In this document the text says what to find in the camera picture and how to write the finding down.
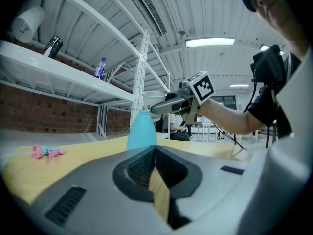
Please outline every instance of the table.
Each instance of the table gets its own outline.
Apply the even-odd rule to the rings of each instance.
[[[36,160],[30,154],[18,154],[19,152],[31,151],[31,147],[19,147],[17,155],[13,155],[5,165],[2,178],[11,193],[28,203],[32,203],[48,186],[82,164],[125,151],[127,138],[128,136],[93,143],[60,146],[65,150],[65,155],[55,157],[50,163],[48,163],[47,156]],[[232,158],[238,151],[238,146],[232,143],[158,139],[158,144],[223,159]],[[243,161],[250,160],[250,157],[242,152],[234,158]]]

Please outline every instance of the black slot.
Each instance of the black slot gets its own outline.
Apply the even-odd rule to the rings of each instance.
[[[86,190],[84,188],[72,186],[45,214],[45,217],[55,224],[62,226],[84,196],[85,192]]]
[[[237,169],[237,168],[234,168],[234,167],[229,167],[229,166],[223,166],[221,168],[221,170],[224,170],[224,171],[227,171],[227,172],[230,172],[230,173],[234,173],[234,174],[238,174],[238,175],[242,175],[244,170],[241,170],[241,169]]]

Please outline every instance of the air vent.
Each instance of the air vent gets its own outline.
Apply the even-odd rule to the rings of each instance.
[[[164,25],[160,15],[159,15],[157,9],[153,5],[152,1],[151,0],[142,0],[142,2],[147,7],[147,9],[150,12],[152,18],[156,22],[156,25],[157,25],[161,35],[164,36],[167,33],[167,30],[165,28],[165,25]]]
[[[53,223],[62,226],[67,221],[85,192],[86,190],[84,188],[72,186],[45,214],[46,218]]]

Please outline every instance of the blue bottle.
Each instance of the blue bottle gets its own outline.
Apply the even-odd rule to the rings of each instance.
[[[101,62],[98,64],[96,70],[94,71],[93,76],[102,80],[103,76],[105,75],[104,74],[104,69],[105,69],[104,66],[105,65],[106,65],[106,58],[103,57],[101,59]]]
[[[157,133],[149,111],[140,110],[128,136],[127,150],[157,145]]]

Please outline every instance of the pink object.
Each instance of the pink object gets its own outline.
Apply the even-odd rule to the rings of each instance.
[[[43,157],[44,155],[48,155],[50,159],[53,159],[56,155],[63,155],[64,150],[54,148],[54,147],[46,147],[41,145],[34,145],[33,152],[36,159]]]
[[[36,159],[39,159],[44,155],[44,151],[40,145],[34,145],[33,152]]]

